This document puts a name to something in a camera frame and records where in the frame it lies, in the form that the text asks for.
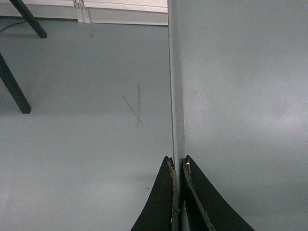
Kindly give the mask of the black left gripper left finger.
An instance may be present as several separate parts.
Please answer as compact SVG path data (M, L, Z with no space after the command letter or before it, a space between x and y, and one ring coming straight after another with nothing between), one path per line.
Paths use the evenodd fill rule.
M165 156L148 200L131 228L133 231L178 231L179 192L171 157Z

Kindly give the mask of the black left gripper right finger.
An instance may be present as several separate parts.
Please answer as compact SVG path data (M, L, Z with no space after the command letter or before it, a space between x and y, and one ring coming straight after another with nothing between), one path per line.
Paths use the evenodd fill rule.
M184 201L191 231L252 231L191 156L182 162Z

